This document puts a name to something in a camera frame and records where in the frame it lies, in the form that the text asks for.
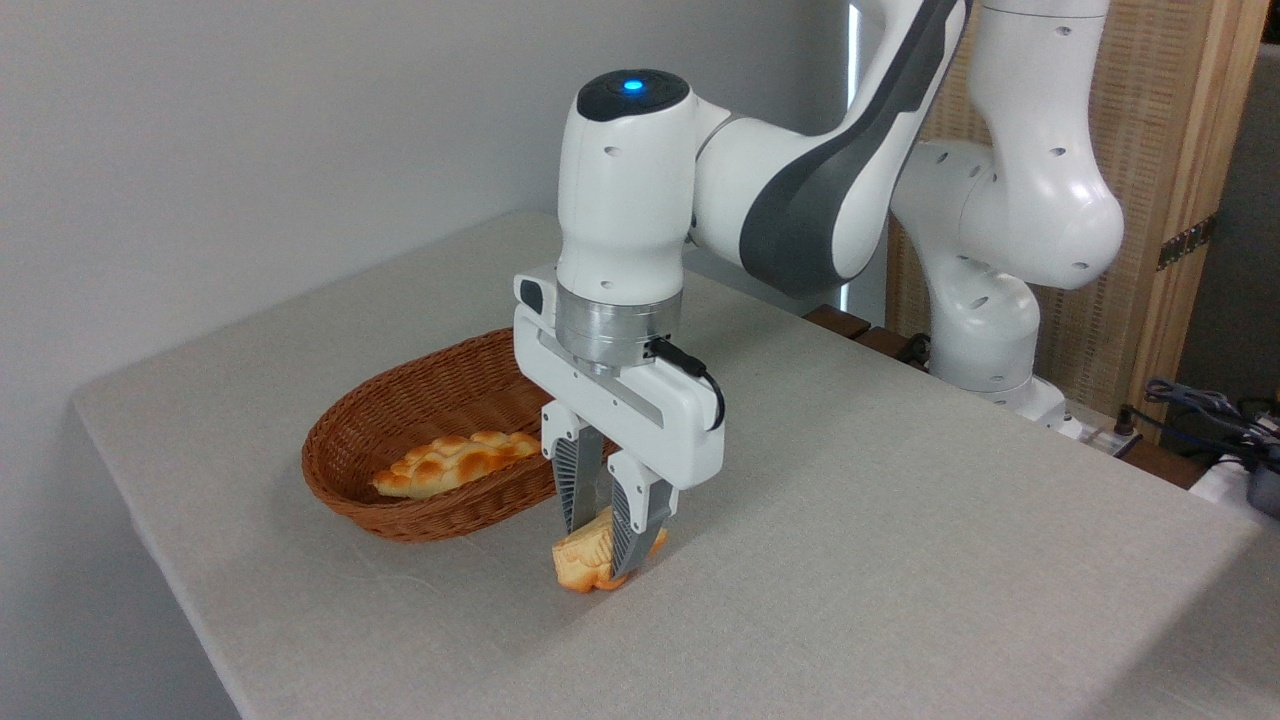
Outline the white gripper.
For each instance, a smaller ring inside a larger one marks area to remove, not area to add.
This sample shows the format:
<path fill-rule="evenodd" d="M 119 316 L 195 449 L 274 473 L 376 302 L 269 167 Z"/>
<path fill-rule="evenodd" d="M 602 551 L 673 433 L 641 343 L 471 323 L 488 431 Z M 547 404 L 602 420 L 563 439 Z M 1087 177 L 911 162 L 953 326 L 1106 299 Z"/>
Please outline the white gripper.
<path fill-rule="evenodd" d="M 517 274 L 513 292 L 518 368 L 559 401 L 541 409 L 541 446 L 552 464 L 567 534 L 596 515 L 603 434 L 622 448 L 608 459 L 614 478 L 611 566 L 618 579 L 655 547 L 677 507 L 677 489 L 690 489 L 721 471 L 724 428 L 713 427 L 716 392 L 662 359 L 622 368 L 616 375 L 596 375 L 556 338 L 561 324 L 552 270 Z"/>

